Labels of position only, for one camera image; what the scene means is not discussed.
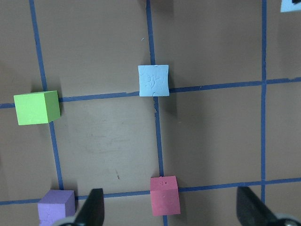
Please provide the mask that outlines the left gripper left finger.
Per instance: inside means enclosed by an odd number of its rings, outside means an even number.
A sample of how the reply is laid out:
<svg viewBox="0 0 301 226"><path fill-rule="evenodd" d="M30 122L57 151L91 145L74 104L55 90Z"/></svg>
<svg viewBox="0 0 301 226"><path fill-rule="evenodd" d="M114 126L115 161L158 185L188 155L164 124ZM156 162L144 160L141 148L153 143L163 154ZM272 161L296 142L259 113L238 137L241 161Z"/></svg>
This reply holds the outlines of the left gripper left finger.
<svg viewBox="0 0 301 226"><path fill-rule="evenodd" d="M76 216L74 226L102 226L104 223L103 189L92 189L80 212Z"/></svg>

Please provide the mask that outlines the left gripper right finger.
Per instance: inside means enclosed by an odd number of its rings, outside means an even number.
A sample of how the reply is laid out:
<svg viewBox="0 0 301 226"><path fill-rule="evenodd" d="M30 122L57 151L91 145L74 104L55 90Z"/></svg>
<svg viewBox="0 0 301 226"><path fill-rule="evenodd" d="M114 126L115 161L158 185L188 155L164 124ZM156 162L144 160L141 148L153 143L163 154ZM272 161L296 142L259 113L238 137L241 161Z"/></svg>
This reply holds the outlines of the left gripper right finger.
<svg viewBox="0 0 301 226"><path fill-rule="evenodd" d="M237 188L236 214L242 226L281 226L278 219L247 186Z"/></svg>

